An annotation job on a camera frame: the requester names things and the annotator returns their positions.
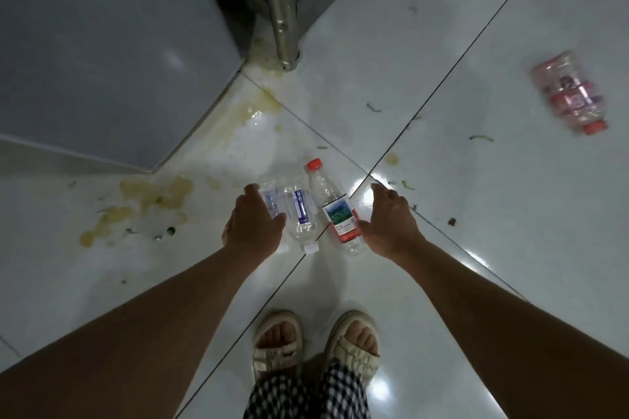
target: pink plastic bottle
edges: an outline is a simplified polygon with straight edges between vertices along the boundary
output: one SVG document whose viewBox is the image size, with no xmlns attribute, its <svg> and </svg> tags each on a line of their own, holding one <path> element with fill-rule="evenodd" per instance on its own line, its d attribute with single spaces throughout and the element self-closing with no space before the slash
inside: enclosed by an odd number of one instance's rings
<svg viewBox="0 0 629 419">
<path fill-rule="evenodd" d="M 574 129 L 588 135 L 607 129 L 603 99 L 595 94 L 593 83 L 583 77 L 573 53 L 563 52 L 536 66 L 531 75 L 555 113 Z"/>
</svg>

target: person's left hand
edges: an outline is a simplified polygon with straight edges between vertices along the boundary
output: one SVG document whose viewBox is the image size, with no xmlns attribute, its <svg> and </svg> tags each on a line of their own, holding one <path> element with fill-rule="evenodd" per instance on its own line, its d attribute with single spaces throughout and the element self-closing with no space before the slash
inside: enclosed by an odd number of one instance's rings
<svg viewBox="0 0 629 419">
<path fill-rule="evenodd" d="M 277 250 L 286 224 L 285 213 L 271 218 L 259 188 L 257 184 L 245 186 L 221 237 L 224 248 L 250 261 L 254 269 Z"/>
</svg>

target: landscape image on label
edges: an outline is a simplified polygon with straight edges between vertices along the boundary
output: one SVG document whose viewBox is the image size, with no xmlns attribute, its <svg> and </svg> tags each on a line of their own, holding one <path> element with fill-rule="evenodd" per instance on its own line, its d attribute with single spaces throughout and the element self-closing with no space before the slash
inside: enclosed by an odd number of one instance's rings
<svg viewBox="0 0 629 419">
<path fill-rule="evenodd" d="M 350 206 L 348 206 L 347 202 L 341 201 L 338 204 L 332 205 L 326 208 L 328 215 L 330 216 L 330 220 L 333 224 L 339 224 L 352 218 L 352 210 Z"/>
</svg>

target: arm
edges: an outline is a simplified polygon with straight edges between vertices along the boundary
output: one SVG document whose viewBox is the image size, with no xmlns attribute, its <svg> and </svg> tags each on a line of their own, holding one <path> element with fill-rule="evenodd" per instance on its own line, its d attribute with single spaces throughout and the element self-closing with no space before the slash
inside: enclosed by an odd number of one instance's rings
<svg viewBox="0 0 629 419">
<path fill-rule="evenodd" d="M 224 247 L 0 375 L 0 416 L 172 419 L 236 292 L 282 237 L 257 187 Z"/>
<path fill-rule="evenodd" d="M 469 270 L 424 239 L 405 198 L 372 189 L 367 245 L 423 288 L 507 416 L 629 416 L 629 360 Z"/>
</svg>

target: crushed plastic bottle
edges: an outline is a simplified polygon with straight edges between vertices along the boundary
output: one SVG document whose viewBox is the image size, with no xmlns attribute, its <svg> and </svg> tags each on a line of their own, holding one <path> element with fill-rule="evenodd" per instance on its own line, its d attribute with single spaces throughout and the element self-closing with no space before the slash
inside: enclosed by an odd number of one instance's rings
<svg viewBox="0 0 629 419">
<path fill-rule="evenodd" d="M 362 252 L 365 241 L 356 228 L 358 214 L 352 208 L 349 196 L 327 176 L 319 158 L 308 163 L 308 170 L 314 200 L 335 229 L 343 250 L 352 255 Z"/>
<path fill-rule="evenodd" d="M 531 76 L 548 97 L 555 113 L 573 129 L 587 135 L 607 129 L 603 99 L 595 94 L 593 83 L 583 77 L 572 52 L 563 52 L 539 64 L 533 68 Z"/>
<path fill-rule="evenodd" d="M 289 235 L 299 242 L 306 254 L 318 252 L 319 244 L 316 240 L 319 228 L 316 209 L 303 179 L 285 176 L 275 181 L 263 181 L 259 185 L 260 195 L 271 216 L 285 212 L 287 215 L 285 230 Z"/>
</svg>

